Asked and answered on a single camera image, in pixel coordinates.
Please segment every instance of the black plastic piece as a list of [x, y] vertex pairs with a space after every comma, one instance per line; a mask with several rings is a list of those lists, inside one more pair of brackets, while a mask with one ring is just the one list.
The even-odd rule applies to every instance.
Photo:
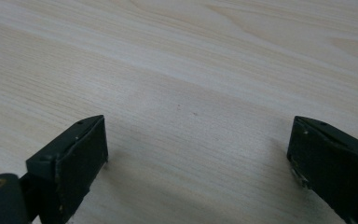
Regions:
[[[90, 191], [107, 156], [104, 117], [78, 121], [27, 160], [28, 173], [20, 180], [0, 175], [6, 183], [0, 192], [7, 190], [0, 193], [0, 203], [12, 209], [0, 209], [0, 220], [7, 216], [10, 220], [0, 223], [29, 223], [36, 216], [42, 223], [66, 223]], [[12, 219], [13, 212], [22, 214], [21, 218]]]
[[358, 140], [316, 119], [295, 117], [287, 151], [303, 187], [347, 223], [358, 223]]

